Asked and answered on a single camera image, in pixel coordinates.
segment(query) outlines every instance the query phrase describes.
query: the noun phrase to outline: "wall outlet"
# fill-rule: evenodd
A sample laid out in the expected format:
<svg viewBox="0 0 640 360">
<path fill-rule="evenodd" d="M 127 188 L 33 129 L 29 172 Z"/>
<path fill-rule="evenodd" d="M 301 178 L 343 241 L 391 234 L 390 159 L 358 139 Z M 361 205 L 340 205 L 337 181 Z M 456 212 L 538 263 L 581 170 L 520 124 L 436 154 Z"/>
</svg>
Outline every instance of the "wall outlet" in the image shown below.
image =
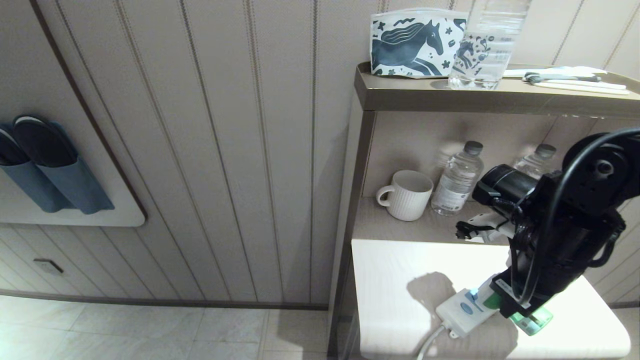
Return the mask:
<svg viewBox="0 0 640 360">
<path fill-rule="evenodd" d="M 44 272 L 53 275 L 60 275 L 64 270 L 58 264 L 54 263 L 53 260 L 49 259 L 34 259 L 34 263 L 36 263 Z"/>
</svg>

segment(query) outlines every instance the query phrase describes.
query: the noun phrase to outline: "power strip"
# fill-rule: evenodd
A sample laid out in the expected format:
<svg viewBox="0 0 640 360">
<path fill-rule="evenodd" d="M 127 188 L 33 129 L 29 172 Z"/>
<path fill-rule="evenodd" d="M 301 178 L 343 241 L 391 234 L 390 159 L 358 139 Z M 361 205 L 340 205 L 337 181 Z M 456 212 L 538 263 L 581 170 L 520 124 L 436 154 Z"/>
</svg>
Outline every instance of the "power strip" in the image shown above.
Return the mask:
<svg viewBox="0 0 640 360">
<path fill-rule="evenodd" d="M 450 330 L 450 337 L 466 338 L 478 325 L 499 310 L 498 306 L 493 309 L 494 306 L 489 308 L 484 305 L 484 302 L 495 294 L 489 287 L 492 277 L 478 289 L 462 289 L 436 308 L 442 325 Z"/>
</svg>

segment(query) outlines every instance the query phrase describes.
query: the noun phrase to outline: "power cord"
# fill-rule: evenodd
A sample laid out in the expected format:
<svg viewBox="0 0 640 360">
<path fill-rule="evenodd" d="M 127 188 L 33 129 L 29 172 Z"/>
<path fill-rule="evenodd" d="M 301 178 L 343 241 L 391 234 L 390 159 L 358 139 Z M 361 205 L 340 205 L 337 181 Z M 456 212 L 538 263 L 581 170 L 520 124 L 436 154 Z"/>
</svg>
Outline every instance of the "power cord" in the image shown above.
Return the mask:
<svg viewBox="0 0 640 360">
<path fill-rule="evenodd" d="M 420 348 L 420 352 L 418 353 L 418 357 L 416 357 L 415 360 L 424 359 L 424 354 L 426 354 L 427 350 L 429 350 L 429 347 L 431 346 L 433 340 L 436 340 L 438 335 L 440 335 L 440 333 L 444 329 L 445 329 L 444 325 L 440 325 L 439 328 L 437 328 L 436 331 L 433 332 L 433 334 L 429 335 L 427 340 L 424 342 L 423 346 Z"/>
</svg>

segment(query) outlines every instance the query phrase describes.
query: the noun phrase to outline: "black robotic arm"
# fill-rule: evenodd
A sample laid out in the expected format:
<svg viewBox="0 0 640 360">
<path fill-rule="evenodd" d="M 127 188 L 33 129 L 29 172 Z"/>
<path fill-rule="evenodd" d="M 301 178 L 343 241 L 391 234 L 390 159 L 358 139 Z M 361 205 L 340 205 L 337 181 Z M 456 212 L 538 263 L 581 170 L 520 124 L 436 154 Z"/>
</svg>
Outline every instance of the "black robotic arm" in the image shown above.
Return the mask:
<svg viewBox="0 0 640 360">
<path fill-rule="evenodd" d="M 489 170 L 473 198 L 515 228 L 511 266 L 491 283 L 502 299 L 500 313 L 529 316 L 586 268 L 604 265 L 625 229 L 616 208 L 638 195 L 640 128 L 582 139 L 567 152 L 561 172 L 539 181 L 507 165 Z"/>
</svg>

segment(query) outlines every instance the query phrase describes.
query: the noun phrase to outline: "plastic water bottle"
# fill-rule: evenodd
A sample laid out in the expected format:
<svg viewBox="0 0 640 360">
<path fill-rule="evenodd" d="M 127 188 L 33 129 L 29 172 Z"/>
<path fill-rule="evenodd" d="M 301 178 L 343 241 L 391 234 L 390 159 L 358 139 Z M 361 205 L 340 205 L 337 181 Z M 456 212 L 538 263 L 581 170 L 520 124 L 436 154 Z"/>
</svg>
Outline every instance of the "plastic water bottle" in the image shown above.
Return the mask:
<svg viewBox="0 0 640 360">
<path fill-rule="evenodd" d="M 555 153 L 555 147 L 547 143 L 541 143 L 536 148 L 536 152 L 517 160 L 513 164 L 513 168 L 522 171 L 534 179 L 539 179 L 542 175 L 551 171 L 550 162 Z"/>
<path fill-rule="evenodd" d="M 474 0 L 460 40 L 449 87 L 493 90 L 498 86 L 531 0 Z"/>
<path fill-rule="evenodd" d="M 462 210 L 484 169 L 479 157 L 482 148 L 479 142 L 467 142 L 462 152 L 451 156 L 431 199 L 431 208 L 436 213 L 450 216 Z"/>
</svg>

